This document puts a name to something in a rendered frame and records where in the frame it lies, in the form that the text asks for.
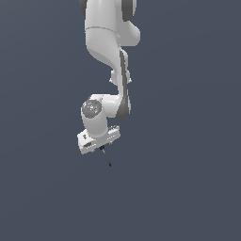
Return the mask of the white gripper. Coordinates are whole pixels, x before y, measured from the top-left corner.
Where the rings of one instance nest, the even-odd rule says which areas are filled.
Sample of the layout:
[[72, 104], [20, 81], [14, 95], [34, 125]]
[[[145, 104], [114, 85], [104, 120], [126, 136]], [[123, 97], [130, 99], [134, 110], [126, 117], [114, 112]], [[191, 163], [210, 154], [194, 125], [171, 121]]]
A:
[[109, 167], [111, 167], [111, 162], [109, 161], [105, 150], [105, 144], [112, 144], [116, 139], [121, 136], [120, 127], [118, 125], [110, 126], [107, 133], [103, 137], [93, 138], [88, 134], [87, 130], [84, 130], [77, 135], [78, 147], [81, 154], [94, 152], [96, 149], [100, 149], [108, 162]]

